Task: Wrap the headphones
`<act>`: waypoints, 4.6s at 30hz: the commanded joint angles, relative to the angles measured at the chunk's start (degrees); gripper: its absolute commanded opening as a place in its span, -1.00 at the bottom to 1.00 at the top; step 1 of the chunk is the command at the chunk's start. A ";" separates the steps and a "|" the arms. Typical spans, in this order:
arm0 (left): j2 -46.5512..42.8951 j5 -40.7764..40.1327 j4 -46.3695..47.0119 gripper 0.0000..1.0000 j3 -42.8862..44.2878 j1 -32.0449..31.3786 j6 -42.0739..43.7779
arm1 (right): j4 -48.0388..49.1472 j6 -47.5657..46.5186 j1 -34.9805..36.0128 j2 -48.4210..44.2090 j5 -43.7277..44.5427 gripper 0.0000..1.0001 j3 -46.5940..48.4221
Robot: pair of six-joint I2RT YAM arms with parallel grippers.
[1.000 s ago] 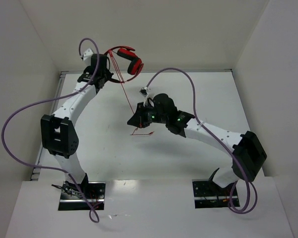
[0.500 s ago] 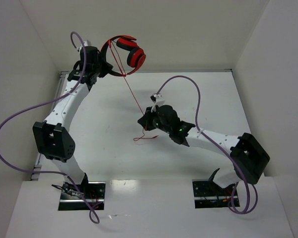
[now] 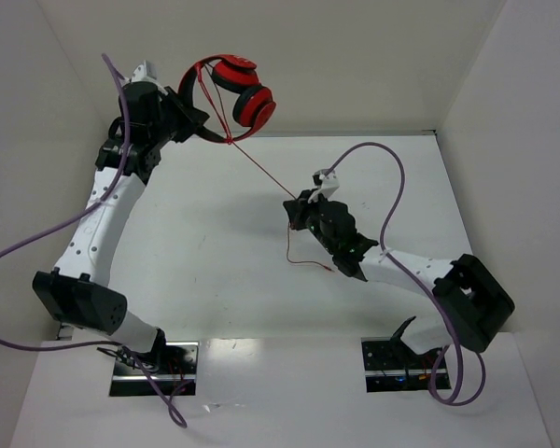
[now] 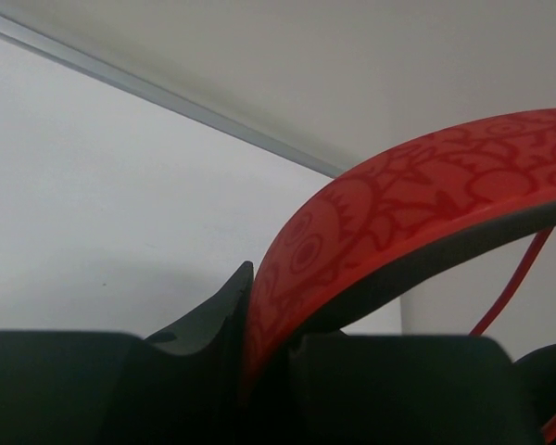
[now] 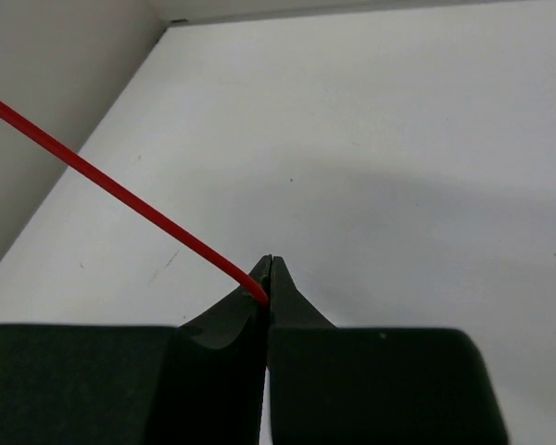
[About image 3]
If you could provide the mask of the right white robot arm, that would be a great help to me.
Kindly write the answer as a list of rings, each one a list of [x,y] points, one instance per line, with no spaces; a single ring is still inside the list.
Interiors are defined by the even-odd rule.
[[[309,231],[331,255],[339,272],[363,282],[400,287],[437,301],[435,319],[409,318],[396,331],[390,346],[393,361],[410,368],[423,354],[458,342],[483,353],[515,310],[503,286],[475,256],[431,259],[381,244],[357,230],[345,203],[330,201],[304,190],[283,202],[290,227]]]

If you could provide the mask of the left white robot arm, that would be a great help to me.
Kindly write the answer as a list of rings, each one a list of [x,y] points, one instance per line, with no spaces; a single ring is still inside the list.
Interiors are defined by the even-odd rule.
[[[123,86],[119,108],[130,120],[112,121],[99,149],[92,193],[69,246],[32,289],[55,320],[97,332],[135,352],[147,371],[169,360],[164,332],[134,315],[126,297],[109,288],[113,258],[126,222],[170,141],[182,143],[207,121],[206,113],[171,88],[150,81]]]

